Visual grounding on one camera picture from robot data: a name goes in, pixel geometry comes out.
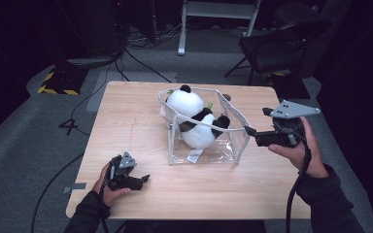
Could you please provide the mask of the yellow black striped base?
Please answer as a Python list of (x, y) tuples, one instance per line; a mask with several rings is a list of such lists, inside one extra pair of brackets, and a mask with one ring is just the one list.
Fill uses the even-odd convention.
[(87, 69), (66, 72), (53, 68), (46, 75), (38, 93), (80, 95), (87, 73)]

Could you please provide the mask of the transparent plastic bag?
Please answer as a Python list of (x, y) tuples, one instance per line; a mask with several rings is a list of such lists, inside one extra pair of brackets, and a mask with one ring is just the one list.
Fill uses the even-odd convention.
[[(184, 142), (178, 126), (178, 119), (187, 119), (187, 117), (178, 114), (165, 103), (170, 93), (178, 88), (180, 87), (173, 87), (158, 92), (160, 115), (165, 120), (168, 130), (169, 163), (171, 165), (195, 164), (187, 160), (191, 148)], [(202, 98), (206, 107), (211, 108), (215, 118), (226, 116), (230, 119), (229, 127), (220, 129), (222, 134), (211, 146), (203, 150), (196, 163), (237, 164), (241, 153), (249, 142), (249, 135), (245, 130), (245, 125), (249, 125), (247, 119), (218, 90), (204, 87), (190, 88)]]

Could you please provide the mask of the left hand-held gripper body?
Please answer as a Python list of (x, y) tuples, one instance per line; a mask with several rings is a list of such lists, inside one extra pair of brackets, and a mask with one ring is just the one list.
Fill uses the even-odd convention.
[(125, 188), (130, 183), (136, 183), (135, 178), (129, 176), (136, 165), (135, 159), (128, 152), (114, 157), (110, 161), (106, 173), (108, 187), (111, 190), (116, 190)]

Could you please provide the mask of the dark equipment stand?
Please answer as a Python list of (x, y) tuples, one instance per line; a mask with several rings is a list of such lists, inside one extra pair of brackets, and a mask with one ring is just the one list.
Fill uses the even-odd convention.
[(71, 27), (85, 53), (114, 63), (125, 46), (125, 30), (114, 0), (51, 0)]

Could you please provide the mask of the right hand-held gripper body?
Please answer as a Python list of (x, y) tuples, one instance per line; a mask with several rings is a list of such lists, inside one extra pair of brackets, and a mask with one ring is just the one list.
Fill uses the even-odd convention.
[(283, 100), (271, 113), (273, 131), (256, 132), (255, 141), (259, 147), (272, 144), (293, 148), (298, 145), (305, 130), (301, 117), (318, 115), (321, 110)]

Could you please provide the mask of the grey tape strip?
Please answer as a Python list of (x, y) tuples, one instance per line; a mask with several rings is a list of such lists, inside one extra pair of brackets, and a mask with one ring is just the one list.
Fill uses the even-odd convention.
[(86, 183), (73, 183), (70, 186), (64, 186), (62, 189), (62, 193), (70, 194), (73, 190), (76, 189), (85, 189)]

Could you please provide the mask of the person's left hand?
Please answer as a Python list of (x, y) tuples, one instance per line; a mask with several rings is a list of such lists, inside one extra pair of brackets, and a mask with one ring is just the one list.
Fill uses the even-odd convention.
[(99, 179), (94, 184), (92, 190), (97, 192), (97, 193), (100, 193), (100, 190), (103, 190), (104, 191), (104, 194), (103, 194), (104, 204), (108, 207), (112, 207), (116, 200), (118, 200), (120, 197), (128, 194), (131, 191), (131, 189), (126, 187), (126, 188), (111, 190), (107, 185), (105, 187), (102, 187), (102, 184), (103, 184), (103, 181), (104, 181), (104, 178), (105, 178), (105, 174), (106, 174), (108, 168), (109, 168), (109, 164), (106, 164), (103, 167), (103, 169), (100, 173)]

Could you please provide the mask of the white desk frame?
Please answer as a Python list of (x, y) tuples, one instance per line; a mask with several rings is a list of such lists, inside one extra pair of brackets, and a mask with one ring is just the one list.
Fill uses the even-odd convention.
[(258, 15), (261, 0), (254, 0), (253, 4), (198, 2), (183, 0), (181, 14), (181, 35), (177, 54), (183, 56), (186, 53), (187, 18), (188, 17), (220, 17), (232, 19), (245, 19), (249, 22), (248, 28), (242, 33), (243, 37), (249, 37), (254, 30), (255, 20)]

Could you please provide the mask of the panda plush toy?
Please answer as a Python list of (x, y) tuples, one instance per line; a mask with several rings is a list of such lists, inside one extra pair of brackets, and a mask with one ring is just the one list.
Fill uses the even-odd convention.
[(202, 98), (187, 84), (173, 90), (165, 103), (178, 114), (187, 117), (179, 118), (178, 126), (184, 142), (191, 148), (186, 157), (189, 162), (196, 163), (203, 150), (222, 134), (220, 129), (230, 125), (228, 116), (215, 118), (211, 108), (206, 107)]

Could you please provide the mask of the black chair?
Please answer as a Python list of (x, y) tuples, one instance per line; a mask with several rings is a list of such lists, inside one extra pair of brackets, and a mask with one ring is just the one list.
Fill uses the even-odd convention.
[(249, 82), (255, 75), (266, 75), (280, 98), (307, 99), (310, 95), (299, 76), (309, 45), (331, 28), (331, 21), (322, 19), (317, 7), (302, 2), (289, 2), (274, 12), (278, 27), (272, 32), (243, 37), (238, 46), (244, 57), (224, 76), (243, 69), (249, 62)]

